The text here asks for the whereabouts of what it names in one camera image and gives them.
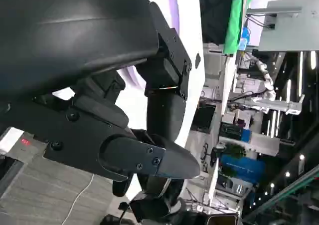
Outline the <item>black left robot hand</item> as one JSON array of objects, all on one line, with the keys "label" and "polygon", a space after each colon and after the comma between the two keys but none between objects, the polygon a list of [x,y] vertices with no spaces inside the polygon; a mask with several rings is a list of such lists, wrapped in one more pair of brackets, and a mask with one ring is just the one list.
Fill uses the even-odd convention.
[{"label": "black left robot hand", "polygon": [[191,60],[149,0],[0,0],[0,121],[117,182],[199,175],[175,143]]}]

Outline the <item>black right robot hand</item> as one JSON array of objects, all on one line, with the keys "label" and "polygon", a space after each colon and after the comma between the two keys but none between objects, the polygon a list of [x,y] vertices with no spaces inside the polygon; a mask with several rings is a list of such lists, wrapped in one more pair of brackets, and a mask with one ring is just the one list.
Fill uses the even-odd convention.
[{"label": "black right robot hand", "polygon": [[138,222],[168,222],[186,209],[181,195],[187,180],[138,175],[138,181],[142,191],[130,202],[130,209]]}]

